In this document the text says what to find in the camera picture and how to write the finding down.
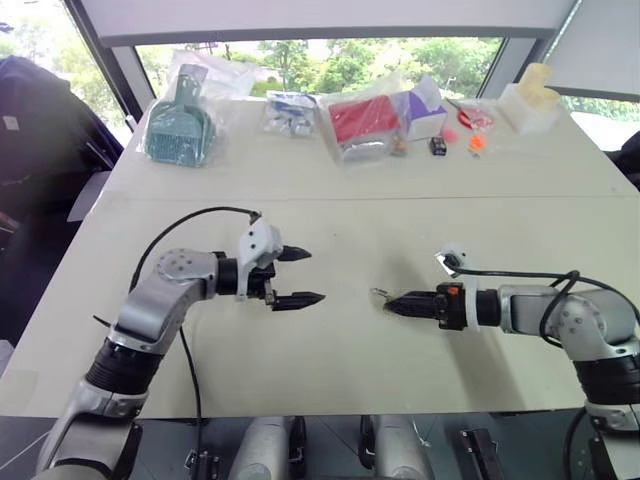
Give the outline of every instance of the orange object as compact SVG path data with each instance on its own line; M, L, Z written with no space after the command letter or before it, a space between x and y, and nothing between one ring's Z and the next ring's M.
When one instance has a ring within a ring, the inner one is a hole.
M479 152L487 146L487 137L484 135L474 135L471 137L471 140L469 140L469 146L474 152Z

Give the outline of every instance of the pink object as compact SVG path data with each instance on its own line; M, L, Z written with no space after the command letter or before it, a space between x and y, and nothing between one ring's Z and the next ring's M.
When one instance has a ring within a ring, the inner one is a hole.
M442 138L447 143L456 143L458 141L458 132L451 128L443 128L441 132Z

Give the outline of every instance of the teal brush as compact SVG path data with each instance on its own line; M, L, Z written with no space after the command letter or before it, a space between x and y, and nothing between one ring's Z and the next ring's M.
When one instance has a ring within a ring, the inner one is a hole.
M204 162L215 127L199 106L207 69L182 65L173 102L159 102L149 114L145 152L156 162L199 167Z

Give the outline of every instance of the white plastic part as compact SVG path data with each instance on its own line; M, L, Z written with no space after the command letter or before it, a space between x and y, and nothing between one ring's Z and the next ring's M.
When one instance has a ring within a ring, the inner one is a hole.
M537 109L527 102L516 84L509 84L498 99L498 110L518 133L546 132L560 117L560 106Z
M466 268L469 270L473 270L473 266L471 261L469 260L469 255L467 255L466 250L459 243L449 243L444 246L444 248L436 253L435 257L442 265L442 268L445 269L448 275L452 278L457 278L460 276L460 280L464 284L464 304L465 310L467 313L467 326L470 330L474 332L480 331L480 325L478 324L478 311L476 308L476 297L478 293L478 278L469 275L461 275L455 273L453 270L450 270L444 265L444 258L446 255L453 255L458 259L460 268Z
M282 238L277 228L260 217L240 237L238 254L238 290L236 299L247 298L249 273L265 268L282 253Z

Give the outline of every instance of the robotic arm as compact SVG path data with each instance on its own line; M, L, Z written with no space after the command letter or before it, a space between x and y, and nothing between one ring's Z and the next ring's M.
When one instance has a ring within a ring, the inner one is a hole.
M452 276L466 260L452 251L436 257ZM534 336L543 330L560 342L587 397L586 412L598 432L591 447L599 478L640 478L640 341L634 309L614 291L571 293L541 328L541 319L558 293L552 287L504 285L473 291L474 300L468 298L465 284L442 283L436 291L412 291L388 299L385 308L403 316L435 319L441 329L463 330L470 323L471 300L477 325Z
M164 355L195 302L216 294L263 299L272 310L297 310L324 298L313 292L279 296L271 286L273 262L311 254L282 244L262 217L240 238L238 258L224 253L170 250L136 286L87 374L71 395L38 459L37 480L127 478L140 426L134 423Z

